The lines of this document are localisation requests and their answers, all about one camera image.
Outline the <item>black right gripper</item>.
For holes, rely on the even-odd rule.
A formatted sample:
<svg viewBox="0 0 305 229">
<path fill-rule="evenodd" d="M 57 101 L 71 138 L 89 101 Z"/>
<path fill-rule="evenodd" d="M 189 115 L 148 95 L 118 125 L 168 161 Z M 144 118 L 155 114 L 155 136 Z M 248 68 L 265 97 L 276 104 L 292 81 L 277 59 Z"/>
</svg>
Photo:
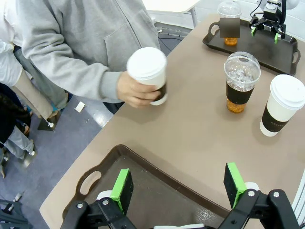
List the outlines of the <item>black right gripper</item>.
<svg viewBox="0 0 305 229">
<path fill-rule="evenodd" d="M 264 9 L 263 11 L 263 25 L 271 25 L 273 23 L 272 31 L 275 33 L 275 44 L 277 44 L 279 40 L 285 38 L 286 25 L 281 24 L 281 18 L 282 12 L 279 9 Z M 255 14 L 249 21 L 249 28 L 251 29 L 251 36 L 255 36 L 255 33 L 261 29 L 261 21 Z"/>
</svg>

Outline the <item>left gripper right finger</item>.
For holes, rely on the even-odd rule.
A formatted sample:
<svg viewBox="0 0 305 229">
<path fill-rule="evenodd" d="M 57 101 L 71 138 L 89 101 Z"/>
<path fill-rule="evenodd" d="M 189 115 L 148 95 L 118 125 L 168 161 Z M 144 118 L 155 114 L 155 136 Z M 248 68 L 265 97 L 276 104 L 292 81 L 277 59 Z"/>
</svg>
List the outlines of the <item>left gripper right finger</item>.
<svg viewBox="0 0 305 229">
<path fill-rule="evenodd" d="M 264 194 L 247 188 L 235 163 L 225 166 L 224 186 L 232 208 L 223 221 L 224 229 L 243 229 L 249 219 L 260 220 L 265 229 L 299 228 L 286 193 L 274 189 Z"/>
</svg>

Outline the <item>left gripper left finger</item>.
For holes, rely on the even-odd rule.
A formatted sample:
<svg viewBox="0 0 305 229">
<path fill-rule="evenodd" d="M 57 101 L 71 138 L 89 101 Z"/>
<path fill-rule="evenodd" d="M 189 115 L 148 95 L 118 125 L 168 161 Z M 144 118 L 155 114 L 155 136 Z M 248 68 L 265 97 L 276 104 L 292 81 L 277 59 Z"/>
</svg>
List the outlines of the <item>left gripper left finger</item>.
<svg viewBox="0 0 305 229">
<path fill-rule="evenodd" d="M 133 193 L 130 170 L 122 169 L 109 195 L 99 197 L 92 204 L 74 201 L 61 225 L 62 229 L 134 229 L 127 217 Z"/>
</svg>

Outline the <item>person's right hand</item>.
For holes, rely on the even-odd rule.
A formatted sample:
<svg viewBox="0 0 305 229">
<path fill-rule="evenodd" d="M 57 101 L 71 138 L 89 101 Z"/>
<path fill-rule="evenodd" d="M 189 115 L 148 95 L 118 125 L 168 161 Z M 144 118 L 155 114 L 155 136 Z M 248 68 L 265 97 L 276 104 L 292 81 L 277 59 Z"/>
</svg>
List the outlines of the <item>person's right hand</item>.
<svg viewBox="0 0 305 229">
<path fill-rule="evenodd" d="M 127 71 L 122 72 L 117 83 L 118 98 L 134 108 L 144 107 L 153 102 L 160 92 L 155 85 L 141 84 L 129 76 Z"/>
</svg>

